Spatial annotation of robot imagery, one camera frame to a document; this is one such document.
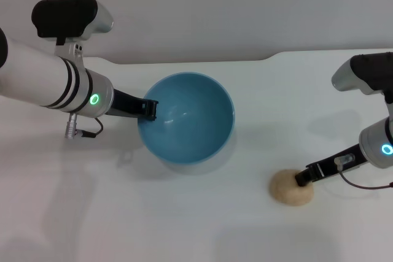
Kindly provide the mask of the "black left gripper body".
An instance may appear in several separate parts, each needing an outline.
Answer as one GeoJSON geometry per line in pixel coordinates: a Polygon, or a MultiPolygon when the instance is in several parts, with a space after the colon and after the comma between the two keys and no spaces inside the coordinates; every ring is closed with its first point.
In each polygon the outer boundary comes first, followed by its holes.
{"type": "Polygon", "coordinates": [[[130,118],[147,118],[147,101],[114,89],[113,102],[106,115],[130,118]]]}

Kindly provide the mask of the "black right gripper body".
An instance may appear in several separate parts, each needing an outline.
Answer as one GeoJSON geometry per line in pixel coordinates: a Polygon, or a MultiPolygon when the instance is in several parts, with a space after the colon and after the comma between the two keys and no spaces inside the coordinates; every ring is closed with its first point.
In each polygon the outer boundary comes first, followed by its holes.
{"type": "Polygon", "coordinates": [[[352,155],[354,160],[350,163],[343,165],[343,171],[358,167],[367,162],[360,149],[360,145],[356,144],[346,150],[338,152],[326,159],[319,160],[306,166],[306,181],[316,182],[338,174],[335,158],[341,156],[352,155]]]}

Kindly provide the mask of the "beige egg yolk pastry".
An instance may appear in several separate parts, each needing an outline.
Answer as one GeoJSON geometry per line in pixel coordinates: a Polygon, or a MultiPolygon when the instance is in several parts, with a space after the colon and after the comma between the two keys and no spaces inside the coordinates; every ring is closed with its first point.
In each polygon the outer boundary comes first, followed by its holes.
{"type": "Polygon", "coordinates": [[[270,180],[269,192],[271,197],[288,206],[303,206],[314,198],[312,184],[301,187],[295,176],[300,172],[297,169],[284,169],[277,172],[270,180]]]}

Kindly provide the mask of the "blue ceramic bowl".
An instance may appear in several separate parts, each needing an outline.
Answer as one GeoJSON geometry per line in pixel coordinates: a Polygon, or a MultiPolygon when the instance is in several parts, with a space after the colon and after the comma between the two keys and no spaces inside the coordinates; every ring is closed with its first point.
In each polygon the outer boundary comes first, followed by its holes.
{"type": "Polygon", "coordinates": [[[196,72],[169,75],[146,93],[158,101],[154,121],[138,120],[148,151],[174,172],[202,175],[224,166],[235,140],[235,107],[228,91],[196,72]]]}

